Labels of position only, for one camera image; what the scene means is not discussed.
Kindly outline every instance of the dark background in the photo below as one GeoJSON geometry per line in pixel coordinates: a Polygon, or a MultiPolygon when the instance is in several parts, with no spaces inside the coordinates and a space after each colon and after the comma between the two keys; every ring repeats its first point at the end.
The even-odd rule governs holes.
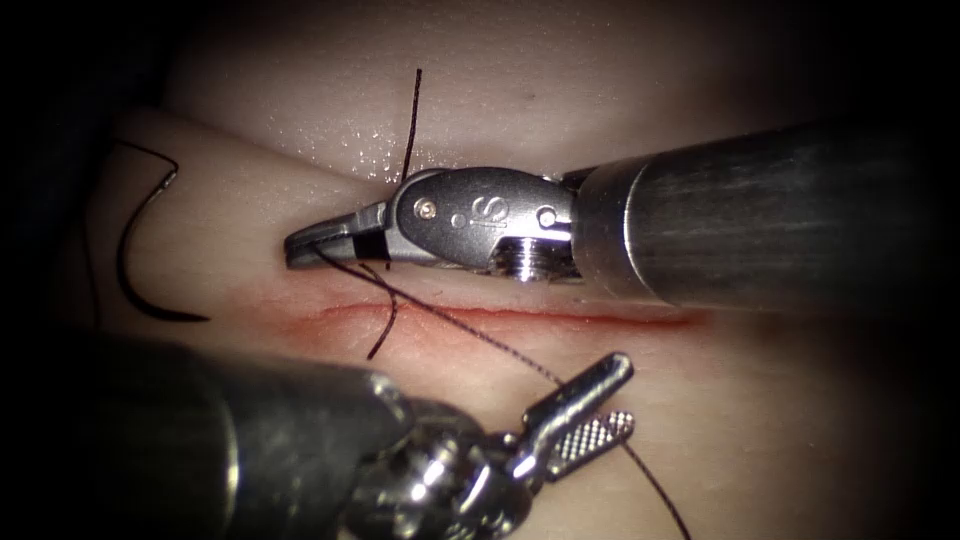
{"type": "MultiPolygon", "coordinates": [[[[804,4],[809,10],[809,3],[804,4]]],[[[112,122],[131,105],[159,105],[166,71],[184,36],[207,23],[215,7],[215,1],[209,0],[42,4],[17,6],[5,17],[12,166],[2,180],[2,238],[8,254],[4,278],[14,321],[7,328],[23,338],[8,342],[16,351],[11,358],[23,362],[30,358],[30,340],[50,337],[43,334],[48,332],[45,327],[36,324],[42,284],[57,242],[93,188],[110,148],[112,122]]],[[[948,114],[952,96],[945,81],[956,65],[952,54],[956,31],[944,28],[950,18],[921,5],[902,3],[825,2],[815,12],[822,31],[811,40],[836,51],[834,65],[821,70],[834,75],[824,81],[828,87],[835,81],[836,94],[851,109],[879,117],[906,117],[923,125],[931,145],[938,147],[934,154],[942,145],[949,158],[955,136],[948,114]]],[[[950,177],[944,176],[945,195],[950,177]]],[[[943,330],[952,330],[947,321],[947,315],[926,313],[915,318],[909,332],[898,327],[913,340],[910,357],[929,375],[931,393],[947,390],[945,374],[956,357],[952,349],[940,349],[943,344],[938,340],[947,335],[943,330]]],[[[11,380],[20,380],[16,370],[8,373],[11,380]]],[[[46,399],[43,381],[27,382],[34,389],[34,403],[46,399]]],[[[47,426],[32,425],[41,430],[47,426]]],[[[941,526],[951,519],[956,497],[942,493],[955,487],[950,448],[955,439],[952,431],[944,432],[943,441],[949,447],[930,448],[930,489],[918,497],[915,519],[904,524],[907,533],[895,536],[935,536],[946,530],[941,526]]],[[[82,496],[82,491],[74,495],[82,496]]],[[[69,503],[69,497],[59,496],[44,503],[69,503]]]]}

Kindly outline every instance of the silver metal instrument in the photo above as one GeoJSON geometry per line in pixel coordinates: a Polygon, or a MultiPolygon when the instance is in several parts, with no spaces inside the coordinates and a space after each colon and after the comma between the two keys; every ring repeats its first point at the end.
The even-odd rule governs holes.
{"type": "Polygon", "coordinates": [[[287,267],[396,261],[463,268],[520,281],[576,278],[574,193],[540,176],[495,167],[429,169],[387,201],[286,238],[287,267]]]}
{"type": "Polygon", "coordinates": [[[345,511],[359,538],[502,538],[516,530],[544,483],[625,442],[626,411],[598,409],[633,375],[611,353],[527,408],[521,433],[486,434],[466,413],[414,401],[416,427],[395,454],[361,469],[345,511]]]}

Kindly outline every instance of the screw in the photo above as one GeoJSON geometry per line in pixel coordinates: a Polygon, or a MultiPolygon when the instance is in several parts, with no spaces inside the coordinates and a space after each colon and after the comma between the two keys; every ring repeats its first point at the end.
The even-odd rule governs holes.
{"type": "Polygon", "coordinates": [[[419,199],[413,205],[413,211],[417,213],[420,219],[433,219],[437,217],[437,203],[430,199],[419,199]]]}
{"type": "Polygon", "coordinates": [[[545,206],[537,212],[537,221],[540,222],[541,228],[549,229],[557,224],[557,212],[553,208],[545,206]]]}

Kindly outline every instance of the red incision line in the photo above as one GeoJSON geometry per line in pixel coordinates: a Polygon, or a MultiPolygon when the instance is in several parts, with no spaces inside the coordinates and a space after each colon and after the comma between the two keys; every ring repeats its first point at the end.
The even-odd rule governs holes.
{"type": "MultiPolygon", "coordinates": [[[[448,340],[451,335],[459,335],[458,330],[429,313],[403,303],[398,307],[400,320],[386,340],[387,348],[392,343],[403,343],[404,346],[417,344],[430,346],[431,340],[448,340]]],[[[649,334],[654,331],[690,330],[701,327],[707,322],[707,315],[700,312],[685,313],[676,319],[629,321],[607,316],[530,313],[515,310],[450,307],[441,307],[441,309],[468,324],[495,333],[498,339],[507,342],[536,335],[537,332],[649,334]]],[[[302,306],[291,307],[282,300],[267,300],[251,302],[239,311],[241,317],[256,329],[280,338],[301,353],[316,354],[321,352],[321,348],[329,349],[331,346],[339,348],[337,347],[339,342],[348,340],[352,342],[355,339],[363,339],[360,348],[368,349],[376,340],[390,310],[391,307],[387,304],[355,304],[329,307],[310,313],[304,312],[302,306]]]]}

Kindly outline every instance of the black suture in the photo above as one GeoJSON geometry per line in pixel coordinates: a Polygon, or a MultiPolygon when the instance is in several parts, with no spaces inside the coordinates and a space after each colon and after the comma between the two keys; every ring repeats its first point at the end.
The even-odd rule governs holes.
{"type": "Polygon", "coordinates": [[[544,378],[546,378],[548,381],[552,382],[553,384],[556,384],[557,386],[560,386],[561,384],[563,384],[563,379],[561,379],[560,377],[556,376],[552,371],[550,371],[550,370],[548,370],[547,368],[543,367],[542,365],[540,365],[539,363],[537,363],[537,362],[536,362],[535,360],[533,360],[532,358],[526,356],[526,355],[523,354],[522,352],[514,349],[513,347],[507,345],[506,343],[503,343],[503,342],[501,342],[501,341],[498,341],[497,339],[495,339],[495,338],[493,338],[493,337],[491,337],[491,336],[489,336],[489,335],[481,332],[480,330],[477,330],[476,328],[473,328],[472,326],[470,326],[469,324],[461,321],[460,319],[457,319],[457,318],[454,317],[453,315],[450,315],[450,314],[446,313],[445,311],[443,311],[443,310],[441,310],[441,309],[435,308],[435,307],[431,306],[430,304],[424,302],[423,300],[420,300],[419,298],[417,298],[417,297],[415,297],[415,296],[413,296],[413,295],[411,295],[411,294],[407,294],[407,293],[401,291],[400,289],[397,289],[396,287],[390,285],[389,283],[385,283],[385,282],[381,283],[380,281],[377,281],[376,279],[374,279],[374,278],[372,278],[372,277],[370,277],[370,276],[364,275],[364,274],[362,274],[362,273],[360,273],[360,272],[358,272],[358,271],[356,271],[356,270],[354,270],[354,269],[352,269],[352,268],[347,268],[346,266],[340,264],[339,262],[337,262],[337,261],[335,261],[334,259],[332,259],[332,258],[328,257],[327,255],[325,255],[325,254],[323,253],[323,251],[322,251],[319,247],[317,247],[317,246],[313,246],[313,250],[314,250],[314,252],[316,252],[316,254],[317,254],[318,257],[320,257],[321,259],[323,259],[324,262],[326,262],[327,264],[329,264],[329,265],[332,266],[333,268],[336,268],[337,270],[340,270],[341,272],[344,272],[344,273],[346,273],[346,274],[349,274],[349,275],[351,275],[351,276],[353,276],[353,277],[355,277],[355,278],[357,278],[357,279],[366,281],[367,283],[369,283],[369,284],[371,284],[371,285],[373,285],[373,286],[375,286],[375,287],[378,287],[378,288],[380,288],[380,289],[383,289],[383,290],[385,290],[385,291],[388,291],[388,292],[392,291],[393,294],[397,295],[397,296],[400,297],[400,298],[403,298],[404,300],[406,300],[407,302],[410,302],[410,303],[413,304],[414,306],[416,306],[416,307],[418,307],[418,308],[426,311],[427,313],[429,313],[429,314],[431,314],[431,315],[433,315],[433,316],[435,316],[435,317],[438,317],[438,318],[440,318],[440,319],[443,319],[444,321],[450,323],[452,326],[454,326],[454,327],[456,327],[456,328],[459,328],[460,330],[463,330],[464,332],[472,335],[473,337],[475,337],[475,338],[477,338],[477,339],[479,339],[479,340],[481,340],[481,341],[483,341],[483,342],[485,342],[485,343],[487,343],[487,344],[489,344],[489,345],[491,345],[491,346],[493,346],[493,347],[495,347],[495,348],[497,348],[497,349],[500,349],[501,351],[509,354],[510,356],[512,356],[513,358],[515,358],[516,360],[518,360],[518,361],[520,361],[521,363],[523,363],[524,365],[526,365],[527,367],[529,367],[529,368],[533,369],[534,371],[536,371],[537,373],[539,373],[541,376],[543,376],[544,378]]]}
{"type": "Polygon", "coordinates": [[[667,491],[663,489],[663,486],[660,485],[660,481],[657,480],[657,477],[653,475],[653,471],[647,467],[647,464],[640,459],[640,455],[627,443],[623,443],[620,446],[623,447],[623,451],[630,456],[630,459],[633,460],[633,463],[640,469],[640,472],[647,478],[647,481],[650,482],[650,485],[653,486],[653,489],[657,492],[657,495],[660,496],[660,500],[663,501],[664,506],[667,507],[667,510],[670,512],[670,517],[673,518],[673,522],[677,524],[677,528],[680,529],[680,535],[683,536],[683,540],[693,540],[693,537],[690,536],[690,531],[687,529],[687,524],[683,520],[683,517],[680,515],[680,511],[677,510],[677,506],[673,504],[673,500],[670,499],[670,496],[667,495],[667,491]]]}
{"type": "Polygon", "coordinates": [[[156,150],[151,150],[139,144],[132,143],[129,141],[124,141],[121,139],[114,139],[115,144],[121,146],[127,146],[150,154],[151,156],[162,159],[170,164],[172,167],[167,174],[163,175],[163,178],[154,187],[146,198],[137,206],[133,211],[130,218],[127,220],[126,225],[123,227],[123,233],[120,235],[120,242],[117,244],[117,256],[116,256],[116,272],[117,272],[117,283],[120,285],[120,290],[123,292],[123,296],[127,299],[130,304],[135,307],[138,311],[158,319],[161,321],[168,322],[205,322],[209,321],[210,318],[205,315],[198,315],[195,313],[187,313],[184,311],[175,311],[172,309],[166,309],[155,304],[150,303],[139,293],[136,289],[133,288],[133,284],[130,283],[130,276],[127,274],[127,250],[130,244],[130,237],[133,235],[134,229],[136,229],[137,222],[140,218],[140,215],[143,213],[144,209],[149,205],[154,199],[160,196],[168,187],[170,183],[173,182],[173,179],[176,178],[177,173],[180,172],[180,164],[177,163],[173,158],[165,154],[161,154],[156,150]]]}
{"type": "Polygon", "coordinates": [[[407,172],[410,170],[410,155],[413,153],[413,139],[417,136],[417,108],[420,106],[420,77],[423,70],[417,68],[417,82],[413,85],[413,112],[410,114],[410,134],[407,136],[407,151],[403,154],[403,172],[400,173],[400,181],[407,179],[407,172]]]}
{"type": "MultiPolygon", "coordinates": [[[[380,274],[373,268],[370,268],[364,263],[360,263],[360,268],[366,270],[368,274],[373,276],[373,279],[386,285],[387,282],[384,281],[383,278],[380,277],[380,274]]],[[[390,294],[390,319],[387,321],[387,325],[383,328],[383,331],[380,332],[380,337],[377,339],[377,342],[373,344],[373,347],[370,347],[370,352],[367,353],[367,360],[373,360],[373,357],[376,356],[377,351],[380,350],[387,336],[390,335],[390,331],[393,330],[393,323],[397,320],[397,295],[391,290],[387,290],[387,292],[390,294]]]]}

